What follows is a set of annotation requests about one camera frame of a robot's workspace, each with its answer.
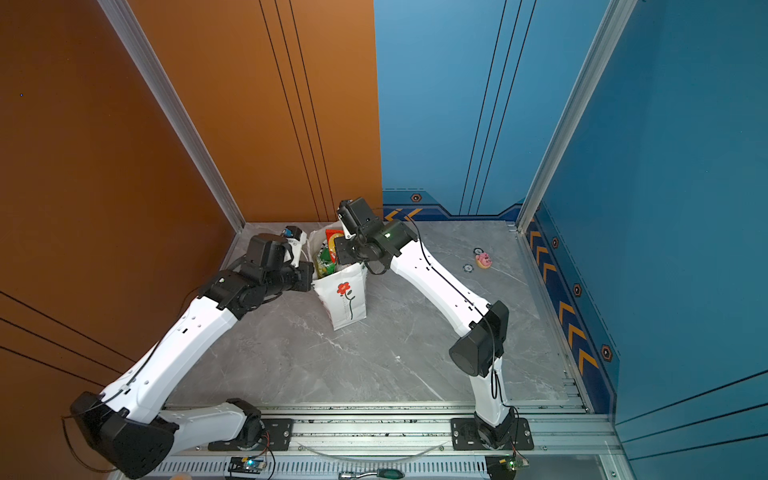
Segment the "white paper bag with flower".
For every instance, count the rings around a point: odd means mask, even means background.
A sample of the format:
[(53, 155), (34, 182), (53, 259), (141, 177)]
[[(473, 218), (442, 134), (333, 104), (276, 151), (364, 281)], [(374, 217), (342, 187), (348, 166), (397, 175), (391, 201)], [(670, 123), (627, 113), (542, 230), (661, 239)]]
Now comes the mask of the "white paper bag with flower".
[(312, 289), (328, 313), (333, 329), (340, 330), (367, 316), (365, 288), (367, 270), (362, 263), (341, 265), (337, 262), (335, 274), (319, 279), (315, 255), (321, 245), (326, 242), (326, 229), (343, 230), (343, 227), (338, 221), (312, 231), (305, 250), (314, 265)]

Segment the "red yellow snack packet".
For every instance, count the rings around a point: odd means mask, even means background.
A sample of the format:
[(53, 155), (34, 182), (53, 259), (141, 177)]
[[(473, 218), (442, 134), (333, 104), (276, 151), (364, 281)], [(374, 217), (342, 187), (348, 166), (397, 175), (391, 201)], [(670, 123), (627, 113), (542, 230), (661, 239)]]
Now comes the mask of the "red yellow snack packet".
[(326, 229), (325, 230), (326, 235), (326, 244), (329, 251), (329, 257), (330, 260), (333, 263), (337, 263), (337, 247), (336, 247), (336, 240), (341, 238), (345, 238), (345, 234), (343, 230), (339, 229)]

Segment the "green yellow snack bag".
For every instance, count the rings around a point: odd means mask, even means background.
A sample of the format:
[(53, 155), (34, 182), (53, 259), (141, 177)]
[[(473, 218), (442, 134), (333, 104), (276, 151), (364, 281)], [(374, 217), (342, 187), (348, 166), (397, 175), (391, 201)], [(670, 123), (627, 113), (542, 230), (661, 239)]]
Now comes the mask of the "green yellow snack bag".
[(334, 250), (324, 242), (315, 255), (316, 272), (319, 279), (333, 275), (337, 271), (337, 259)]

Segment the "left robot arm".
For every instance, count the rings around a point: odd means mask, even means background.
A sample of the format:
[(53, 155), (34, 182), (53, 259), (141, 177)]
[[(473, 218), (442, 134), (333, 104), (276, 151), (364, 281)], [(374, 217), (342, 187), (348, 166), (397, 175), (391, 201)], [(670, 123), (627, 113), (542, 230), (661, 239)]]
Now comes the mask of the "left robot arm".
[(261, 412), (231, 398), (219, 405), (167, 410), (166, 400), (196, 362), (246, 314), (286, 291), (308, 292), (314, 266), (301, 258), (307, 235), (296, 226), (261, 233), (246, 253), (201, 286), (178, 321), (136, 364), (100, 393), (70, 407), (86, 443), (118, 471), (139, 479), (167, 456), (214, 442), (261, 445)]

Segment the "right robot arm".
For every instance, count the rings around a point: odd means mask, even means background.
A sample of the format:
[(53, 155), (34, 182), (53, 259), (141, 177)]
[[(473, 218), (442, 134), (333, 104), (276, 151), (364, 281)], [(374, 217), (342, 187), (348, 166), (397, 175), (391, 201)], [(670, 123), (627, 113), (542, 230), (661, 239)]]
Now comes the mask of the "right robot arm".
[(385, 222), (362, 197), (341, 201), (337, 215), (344, 230), (336, 246), (339, 261), (378, 263), (381, 273), (405, 279), (438, 309), (458, 335), (449, 356), (469, 377), (482, 445), (498, 450), (510, 444), (518, 413), (508, 403), (502, 375), (508, 307), (488, 302), (443, 267), (413, 220)]

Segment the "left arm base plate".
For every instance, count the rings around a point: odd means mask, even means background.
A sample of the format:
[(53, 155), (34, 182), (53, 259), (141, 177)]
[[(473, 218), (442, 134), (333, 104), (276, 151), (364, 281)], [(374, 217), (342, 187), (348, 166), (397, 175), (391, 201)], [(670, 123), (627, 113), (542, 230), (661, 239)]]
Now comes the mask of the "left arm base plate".
[(232, 440), (215, 441), (207, 445), (209, 451), (272, 452), (287, 451), (293, 434), (294, 420), (247, 420), (241, 432)]

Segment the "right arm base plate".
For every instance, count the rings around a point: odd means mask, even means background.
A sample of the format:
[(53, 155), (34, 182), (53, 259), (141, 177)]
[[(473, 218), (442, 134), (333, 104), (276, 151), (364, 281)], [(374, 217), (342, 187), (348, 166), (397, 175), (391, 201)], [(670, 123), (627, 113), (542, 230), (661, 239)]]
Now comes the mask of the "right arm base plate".
[(528, 420), (514, 415), (496, 427), (479, 418), (453, 418), (450, 428), (452, 446), (456, 451), (532, 451), (535, 448)]

